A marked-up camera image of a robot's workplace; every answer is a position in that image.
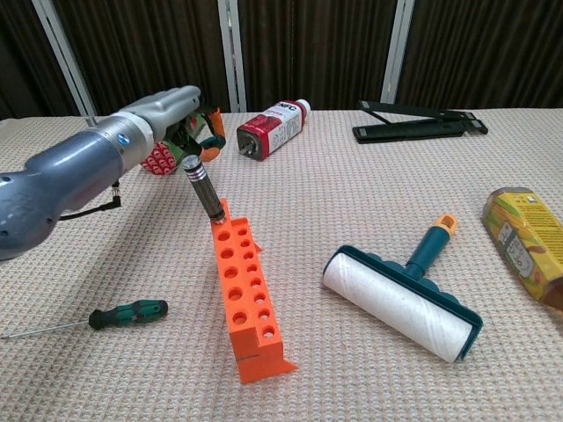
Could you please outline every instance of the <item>green screwdriver handle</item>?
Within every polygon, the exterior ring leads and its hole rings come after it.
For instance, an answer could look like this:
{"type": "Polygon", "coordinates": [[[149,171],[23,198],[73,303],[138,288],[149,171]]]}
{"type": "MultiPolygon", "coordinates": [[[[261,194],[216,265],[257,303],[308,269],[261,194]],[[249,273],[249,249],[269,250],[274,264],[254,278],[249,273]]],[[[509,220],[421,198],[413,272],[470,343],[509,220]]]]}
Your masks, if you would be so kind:
{"type": "Polygon", "coordinates": [[[96,309],[90,314],[88,325],[94,330],[101,330],[110,325],[149,323],[165,316],[167,312],[166,301],[136,301],[111,310],[96,309]]]}

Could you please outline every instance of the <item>beige carpet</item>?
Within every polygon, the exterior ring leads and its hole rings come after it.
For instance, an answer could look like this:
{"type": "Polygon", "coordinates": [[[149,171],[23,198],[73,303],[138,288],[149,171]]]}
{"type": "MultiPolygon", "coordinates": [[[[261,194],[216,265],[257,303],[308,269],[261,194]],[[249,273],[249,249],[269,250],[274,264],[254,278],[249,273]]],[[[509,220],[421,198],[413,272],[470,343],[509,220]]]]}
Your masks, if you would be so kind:
{"type": "MultiPolygon", "coordinates": [[[[75,222],[0,266],[0,332],[165,299],[166,319],[0,341],[0,420],[563,420],[563,315],[534,302],[479,218],[488,194],[526,186],[563,219],[563,110],[476,114],[487,136],[359,145],[360,112],[313,112],[265,162],[227,146],[208,165],[233,216],[247,216],[286,356],[299,369],[241,385],[210,227],[182,173],[140,167],[124,207],[75,222]],[[483,331],[448,364],[321,284],[342,244],[404,263],[441,213],[459,229],[429,277],[477,311],[483,331]]],[[[4,122],[0,170],[84,127],[79,118],[4,122]]],[[[109,191],[93,201],[109,199],[109,191]]]]}

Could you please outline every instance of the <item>robotic arm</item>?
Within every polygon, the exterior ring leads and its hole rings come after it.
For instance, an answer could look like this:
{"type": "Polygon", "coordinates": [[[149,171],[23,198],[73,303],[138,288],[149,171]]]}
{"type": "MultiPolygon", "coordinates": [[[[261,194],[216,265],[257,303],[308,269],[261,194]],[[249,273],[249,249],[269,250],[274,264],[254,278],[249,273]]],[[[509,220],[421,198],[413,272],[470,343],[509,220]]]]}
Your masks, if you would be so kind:
{"type": "Polygon", "coordinates": [[[76,211],[144,160],[169,128],[200,107],[184,86],[142,98],[0,173],[0,264],[43,242],[61,214],[76,211]]]}

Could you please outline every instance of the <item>dark curtain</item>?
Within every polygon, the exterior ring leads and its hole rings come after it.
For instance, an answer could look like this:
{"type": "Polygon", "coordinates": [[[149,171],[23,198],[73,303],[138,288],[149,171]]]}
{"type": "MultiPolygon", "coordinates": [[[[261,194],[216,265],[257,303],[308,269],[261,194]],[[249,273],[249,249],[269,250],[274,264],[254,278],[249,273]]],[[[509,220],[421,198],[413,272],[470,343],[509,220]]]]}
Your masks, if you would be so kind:
{"type": "Polygon", "coordinates": [[[560,0],[416,0],[397,103],[562,107],[560,0]]]}
{"type": "Polygon", "coordinates": [[[54,0],[98,114],[181,85],[229,111],[217,2],[54,0]]]}
{"type": "Polygon", "coordinates": [[[247,108],[379,100],[396,0],[239,0],[247,108]]]}
{"type": "Polygon", "coordinates": [[[31,0],[0,1],[0,120],[78,114],[31,0]]]}

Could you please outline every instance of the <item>bottle label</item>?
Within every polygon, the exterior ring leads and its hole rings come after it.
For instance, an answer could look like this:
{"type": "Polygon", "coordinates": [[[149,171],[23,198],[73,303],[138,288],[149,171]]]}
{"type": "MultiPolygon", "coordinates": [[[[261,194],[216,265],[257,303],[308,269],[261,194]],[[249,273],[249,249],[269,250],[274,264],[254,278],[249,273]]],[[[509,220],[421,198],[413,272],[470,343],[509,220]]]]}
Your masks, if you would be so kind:
{"type": "Polygon", "coordinates": [[[268,108],[262,114],[267,117],[276,118],[281,122],[279,126],[268,133],[270,154],[301,131],[302,119],[299,105],[282,101],[268,108]]]}
{"type": "Polygon", "coordinates": [[[518,270],[523,277],[530,277],[534,271],[534,260],[526,251],[522,240],[516,234],[515,230],[508,222],[502,224],[499,233],[499,242],[506,249],[506,253],[512,262],[512,265],[518,270]]]}

